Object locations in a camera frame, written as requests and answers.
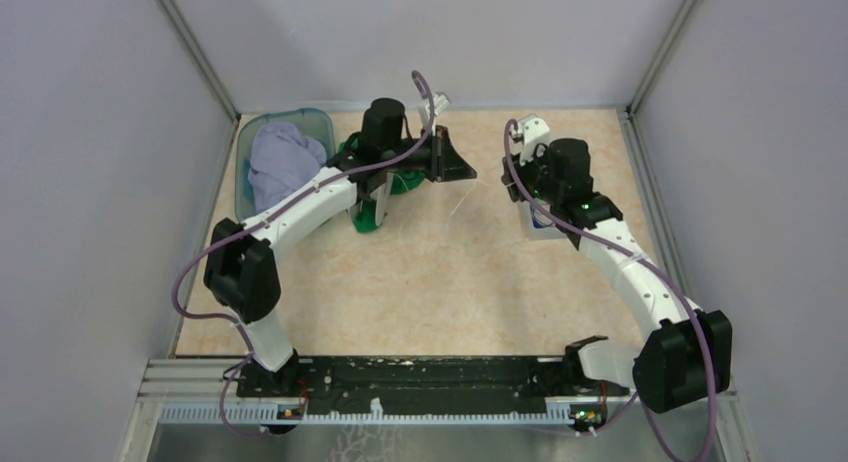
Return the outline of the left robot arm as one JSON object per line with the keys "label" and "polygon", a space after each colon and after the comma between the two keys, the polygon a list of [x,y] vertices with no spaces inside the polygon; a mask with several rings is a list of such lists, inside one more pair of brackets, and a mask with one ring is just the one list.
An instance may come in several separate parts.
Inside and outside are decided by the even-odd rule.
{"label": "left robot arm", "polygon": [[212,231],[203,283],[246,333],[248,363],[277,396],[292,393],[302,379],[298,353],[274,311],[281,299],[277,261],[332,217],[371,214],[382,225],[398,186],[411,188],[409,174],[430,182],[474,179],[446,127],[437,123],[450,105],[437,93],[419,109],[422,131],[405,133],[406,108],[378,98],[362,126],[317,174],[271,208],[241,222],[224,219]]}

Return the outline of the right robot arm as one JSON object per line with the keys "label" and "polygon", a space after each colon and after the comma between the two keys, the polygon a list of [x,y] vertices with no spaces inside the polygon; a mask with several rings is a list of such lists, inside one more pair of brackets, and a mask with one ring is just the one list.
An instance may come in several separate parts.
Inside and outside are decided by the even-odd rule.
{"label": "right robot arm", "polygon": [[705,312],[635,241],[622,211],[596,191],[585,141],[552,142],[509,136],[502,182],[514,202],[526,202],[595,264],[630,310],[640,347],[605,336],[567,347],[563,380],[576,394],[601,381],[634,390],[654,413],[705,399],[717,402],[730,385],[733,328],[720,310]]}

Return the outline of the white filament spool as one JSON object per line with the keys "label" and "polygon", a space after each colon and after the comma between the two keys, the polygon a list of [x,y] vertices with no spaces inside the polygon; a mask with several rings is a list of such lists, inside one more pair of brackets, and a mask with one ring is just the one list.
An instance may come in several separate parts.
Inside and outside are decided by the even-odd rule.
{"label": "white filament spool", "polygon": [[370,233],[379,229],[387,215],[388,202],[391,197],[393,176],[375,189],[368,200],[363,200],[358,207],[358,213],[353,218],[355,227],[361,233]]}

